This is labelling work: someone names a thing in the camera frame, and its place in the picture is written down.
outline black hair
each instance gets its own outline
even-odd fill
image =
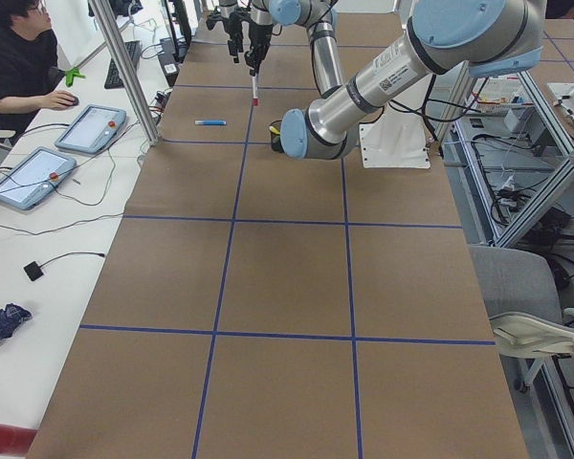
[[[37,0],[0,0],[0,27],[12,26],[11,16],[28,17]]]

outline pen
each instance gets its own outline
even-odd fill
[[[225,120],[196,120],[196,126],[225,126],[227,122]]]

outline blue tape grid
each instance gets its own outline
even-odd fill
[[[377,48],[377,47],[360,47],[360,46],[346,46],[343,48]],[[249,87],[234,87],[234,86],[202,86],[202,85],[175,85],[175,88],[187,87],[204,87],[206,89],[247,89]],[[299,90],[299,91],[316,91],[315,88],[277,88],[277,87],[260,87],[260,89],[274,89],[274,90]],[[217,299],[217,306],[212,330],[184,330],[184,329],[167,329],[167,328],[147,328],[147,327],[120,327],[111,325],[94,325],[94,324],[81,324],[80,329],[85,330],[101,330],[101,331],[114,331],[114,332],[134,332],[134,333],[160,333],[160,334],[179,334],[179,335],[194,335],[194,336],[208,336],[211,338],[209,357],[207,361],[206,375],[203,385],[202,397],[198,413],[198,421],[196,425],[195,439],[191,452],[191,459],[197,458],[198,448],[200,445],[200,435],[204,423],[204,413],[206,402],[209,392],[210,376],[212,371],[212,363],[214,358],[214,349],[217,337],[241,337],[241,338],[265,338],[265,339],[308,339],[308,340],[333,340],[333,341],[350,341],[352,348],[353,360],[353,382],[354,382],[354,401],[356,413],[356,427],[357,427],[357,447],[358,459],[364,459],[364,445],[363,445],[363,426],[362,415],[360,406],[360,387],[359,387],[359,365],[358,365],[358,343],[360,342],[385,342],[385,343],[409,343],[409,344],[425,344],[425,345],[457,345],[457,346],[494,346],[495,343],[490,340],[475,340],[475,339],[409,339],[409,338],[381,338],[381,337],[361,337],[357,336],[357,326],[355,319],[355,301],[353,296],[353,281],[352,281],[352,264],[351,264],[351,248],[350,248],[350,228],[351,227],[394,227],[394,228],[421,228],[421,229],[445,229],[445,230],[460,230],[461,226],[455,225],[425,225],[425,224],[394,224],[394,223],[359,223],[350,222],[348,219],[347,207],[347,189],[346,189],[346,173],[344,161],[341,160],[342,167],[342,201],[344,208],[344,221],[343,222],[309,222],[309,221],[281,221],[281,220],[253,220],[253,219],[237,219],[236,214],[238,210],[238,203],[240,198],[240,191],[242,180],[244,176],[245,164],[247,160],[247,152],[249,145],[252,144],[267,144],[266,142],[250,142],[251,129],[253,125],[254,108],[251,106],[249,113],[249,123],[247,127],[246,140],[244,142],[194,142],[182,141],[173,139],[164,139],[164,142],[173,143],[211,143],[211,144],[242,144],[244,146],[244,153],[240,166],[240,173],[238,177],[238,185],[236,190],[236,197],[233,206],[232,219],[222,218],[204,218],[204,217],[180,217],[180,216],[140,216],[140,215],[124,215],[128,219],[154,219],[154,220],[184,220],[184,221],[206,221],[206,222],[224,222],[231,223],[228,244],[226,247],[226,256],[222,272],[221,286],[219,297]],[[219,320],[221,316],[221,308],[223,303],[223,294],[225,290],[226,278],[228,274],[228,266],[230,263],[230,256],[232,252],[233,233],[236,224],[293,224],[293,225],[330,225],[330,226],[344,226],[344,236],[346,240],[346,264],[348,269],[348,292],[349,292],[349,308],[351,319],[351,333],[350,336],[325,336],[325,335],[298,335],[298,334],[271,334],[271,333],[248,333],[248,332],[231,332],[219,331]]]

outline white desk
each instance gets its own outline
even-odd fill
[[[143,15],[135,17],[137,23],[145,19]],[[158,20],[160,27],[155,36],[130,25],[122,34],[123,40],[138,39],[143,47],[148,46],[153,43],[151,40],[158,42],[159,37],[166,35],[162,25]],[[148,50],[145,55],[153,53]],[[104,48],[80,69],[85,79],[76,78],[71,88],[61,83],[63,89],[79,97],[79,106],[65,111],[42,110],[30,127],[71,122],[90,103],[123,108],[128,114],[127,123],[136,121],[124,89],[103,89],[109,59],[108,50]],[[156,58],[141,59],[137,75],[148,101],[167,87]],[[60,128],[39,129],[24,136],[3,165],[19,163],[39,145],[54,148],[54,140],[61,132]],[[115,171],[106,197],[99,205],[83,206],[53,193],[26,212],[0,205],[0,224],[39,232],[101,215],[120,214],[136,183],[140,171],[137,157],[143,148],[146,148],[146,138],[139,125],[111,147]],[[87,163],[65,180],[59,192],[83,202],[97,202],[113,167],[111,158],[106,152],[89,162],[88,156],[72,156],[79,164]],[[120,217],[108,218],[39,236],[0,228],[0,309],[15,303],[33,314],[32,320],[0,345],[0,423],[30,428],[40,424],[103,259],[76,255],[56,260],[43,268],[45,275],[35,282],[28,279],[23,267],[33,260],[42,263],[70,251],[108,252],[120,220]]]

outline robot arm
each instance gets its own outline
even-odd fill
[[[238,63],[238,53],[242,53],[242,17],[244,12],[238,7],[238,0],[219,0],[219,7],[207,18],[207,28],[211,31],[217,22],[223,24],[223,30],[228,34],[228,50],[234,63]]]
[[[425,75],[442,75],[464,60],[473,77],[530,69],[541,56],[545,7],[545,0],[421,0],[404,36],[328,98],[287,112],[280,129],[285,152],[344,157],[358,139],[359,120]]]
[[[251,47],[245,53],[245,62],[251,67],[249,73],[252,77],[259,74],[261,62],[266,58],[270,49],[274,26],[275,22],[268,11],[267,0],[253,0],[249,20]]]
[[[282,26],[298,24],[306,29],[313,60],[313,74],[322,98],[344,81],[334,28],[337,0],[270,0],[270,14]]]

